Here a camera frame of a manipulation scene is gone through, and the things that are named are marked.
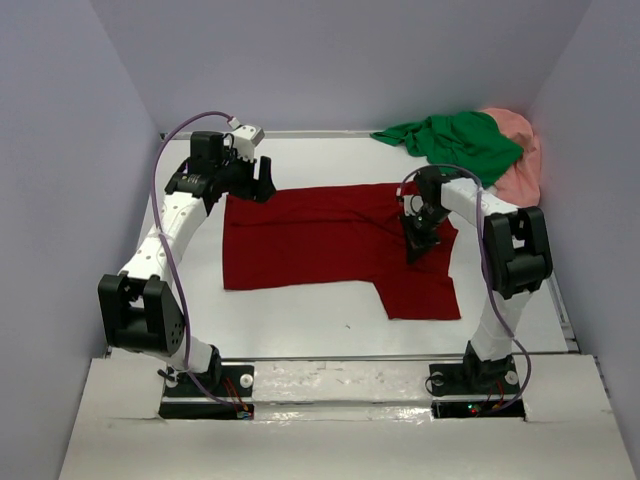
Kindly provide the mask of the red t shirt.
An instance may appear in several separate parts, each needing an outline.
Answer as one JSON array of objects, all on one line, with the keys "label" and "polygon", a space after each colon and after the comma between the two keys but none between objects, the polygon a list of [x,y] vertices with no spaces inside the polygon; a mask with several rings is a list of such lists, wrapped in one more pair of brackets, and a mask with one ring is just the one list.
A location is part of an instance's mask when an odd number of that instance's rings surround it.
[{"label": "red t shirt", "polygon": [[230,196],[223,227],[223,285],[230,291],[346,281],[374,286],[391,320],[461,317],[449,275],[458,234],[406,258],[392,183],[288,189],[264,204]]}]

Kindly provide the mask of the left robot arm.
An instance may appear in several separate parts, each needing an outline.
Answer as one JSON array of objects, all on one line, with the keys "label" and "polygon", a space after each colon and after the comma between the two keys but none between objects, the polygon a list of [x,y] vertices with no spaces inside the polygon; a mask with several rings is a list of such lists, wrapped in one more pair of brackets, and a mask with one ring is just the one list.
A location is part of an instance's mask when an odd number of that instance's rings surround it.
[{"label": "left robot arm", "polygon": [[97,288],[109,346],[160,359],[195,392],[221,383],[219,350],[194,337],[177,267],[194,234],[225,194],[264,203],[276,192],[271,160],[256,157],[262,128],[240,125],[229,133],[197,131],[189,154],[153,197],[154,224],[130,260]]}]

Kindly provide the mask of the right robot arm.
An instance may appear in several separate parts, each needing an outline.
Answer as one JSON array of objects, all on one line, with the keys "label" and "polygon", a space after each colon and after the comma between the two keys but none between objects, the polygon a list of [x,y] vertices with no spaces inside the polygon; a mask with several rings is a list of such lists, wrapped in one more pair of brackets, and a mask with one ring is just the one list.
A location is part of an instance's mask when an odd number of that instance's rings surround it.
[{"label": "right robot arm", "polygon": [[435,364],[425,383],[434,397],[483,395],[499,387],[519,397],[513,358],[524,347],[516,337],[524,307],[553,271],[545,217],[484,189],[472,172],[454,165],[421,167],[398,185],[406,259],[414,264],[440,242],[438,229],[455,213],[476,230],[487,296],[478,327],[458,363]]}]

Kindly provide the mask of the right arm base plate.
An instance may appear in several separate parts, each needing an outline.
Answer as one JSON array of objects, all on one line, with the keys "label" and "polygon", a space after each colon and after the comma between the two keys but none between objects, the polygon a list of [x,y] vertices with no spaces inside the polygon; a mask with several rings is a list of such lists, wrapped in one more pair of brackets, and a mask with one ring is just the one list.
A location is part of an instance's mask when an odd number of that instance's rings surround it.
[{"label": "right arm base plate", "polygon": [[514,363],[479,384],[471,383],[461,363],[432,364],[425,390],[431,396],[431,413],[436,420],[526,417],[522,400],[507,406],[520,390]]}]

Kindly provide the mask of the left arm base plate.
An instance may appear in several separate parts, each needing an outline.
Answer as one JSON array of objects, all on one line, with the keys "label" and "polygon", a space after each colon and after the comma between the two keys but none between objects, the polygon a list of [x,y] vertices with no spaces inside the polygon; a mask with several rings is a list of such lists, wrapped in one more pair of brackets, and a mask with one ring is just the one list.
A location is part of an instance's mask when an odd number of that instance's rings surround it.
[{"label": "left arm base plate", "polygon": [[211,386],[201,376],[202,391],[185,373],[170,367],[157,371],[163,391],[159,416],[166,420],[253,420],[255,368],[248,363],[223,363],[221,380]]}]

